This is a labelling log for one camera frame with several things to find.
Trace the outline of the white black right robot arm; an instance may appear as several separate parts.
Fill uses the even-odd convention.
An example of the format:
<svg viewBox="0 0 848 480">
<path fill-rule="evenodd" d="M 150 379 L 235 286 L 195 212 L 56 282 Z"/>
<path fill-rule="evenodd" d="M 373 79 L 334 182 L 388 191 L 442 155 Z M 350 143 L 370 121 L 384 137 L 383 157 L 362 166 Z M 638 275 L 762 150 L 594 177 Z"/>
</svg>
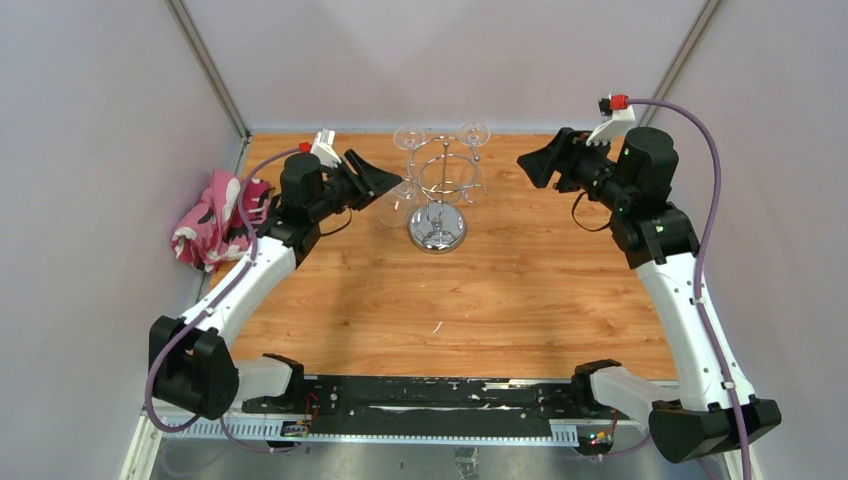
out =
<svg viewBox="0 0 848 480">
<path fill-rule="evenodd" d="M 688 216 L 669 199 L 679 156 L 652 127 L 625 135 L 616 160 L 588 133 L 561 129 L 518 165 L 537 188 L 577 192 L 609 210 L 612 238 L 649 294 L 669 344 L 678 386 L 670 390 L 614 360 L 578 366 L 571 403 L 584 417 L 614 409 L 642 424 L 673 463 L 738 450 L 782 421 L 742 373 L 697 272 L 703 248 Z"/>
</svg>

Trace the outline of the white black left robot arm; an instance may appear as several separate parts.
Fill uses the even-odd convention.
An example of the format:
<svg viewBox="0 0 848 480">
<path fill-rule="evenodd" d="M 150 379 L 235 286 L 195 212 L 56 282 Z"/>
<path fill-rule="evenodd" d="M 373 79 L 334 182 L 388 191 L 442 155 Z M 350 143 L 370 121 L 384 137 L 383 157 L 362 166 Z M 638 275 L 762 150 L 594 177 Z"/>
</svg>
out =
<svg viewBox="0 0 848 480">
<path fill-rule="evenodd" d="M 278 157 L 284 162 L 281 191 L 264 222 L 244 223 L 247 253 L 181 316 L 162 316 L 151 326 L 144 408 L 163 431 L 171 428 L 156 415 L 156 400 L 191 413 L 193 421 L 219 420 L 233 404 L 258 398 L 283 413 L 304 405 L 300 363 L 275 354 L 236 362 L 230 349 L 257 307 L 321 239 L 323 220 L 362 210 L 403 181 L 352 149 L 333 166 L 298 148 Z"/>
</svg>

